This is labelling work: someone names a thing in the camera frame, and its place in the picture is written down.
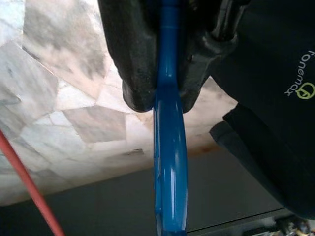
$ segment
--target green logo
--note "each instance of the green logo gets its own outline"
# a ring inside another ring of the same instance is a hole
[[[306,82],[300,86],[296,91],[296,95],[304,100],[311,99],[315,95],[315,86],[312,83]]]

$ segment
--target dark gray surface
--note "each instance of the dark gray surface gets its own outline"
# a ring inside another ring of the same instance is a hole
[[[145,170],[47,196],[67,236],[153,236],[153,173]],[[189,160],[188,231],[282,206],[225,151]],[[31,201],[0,208],[0,235],[52,235]]]

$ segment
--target marble floor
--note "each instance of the marble floor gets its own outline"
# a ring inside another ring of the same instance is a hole
[[[189,157],[235,104],[208,79],[184,115]],[[0,0],[0,129],[44,194],[152,166],[152,112],[123,101],[97,0]],[[0,205],[27,198],[0,153]]]

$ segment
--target blue plastic tool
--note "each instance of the blue plastic tool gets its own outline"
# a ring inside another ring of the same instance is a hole
[[[155,214],[158,236],[185,236],[187,149],[177,86],[180,0],[162,0],[154,106]]]

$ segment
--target red wire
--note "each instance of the red wire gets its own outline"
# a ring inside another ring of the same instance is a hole
[[[13,147],[9,143],[8,139],[4,136],[1,130],[0,130],[0,149],[2,150],[3,154],[8,159],[8,161],[11,163],[16,173],[19,175],[20,179],[22,180],[25,187],[27,188],[31,198],[35,202],[37,208],[43,215],[44,219],[46,220],[47,224],[49,225],[54,235],[64,236],[65,234],[61,226],[57,222],[55,216],[53,215],[52,211],[50,210],[48,204],[46,203],[43,196],[40,194],[38,188],[34,184],[33,180],[31,179],[29,173],[25,169],[20,158],[18,157]]]

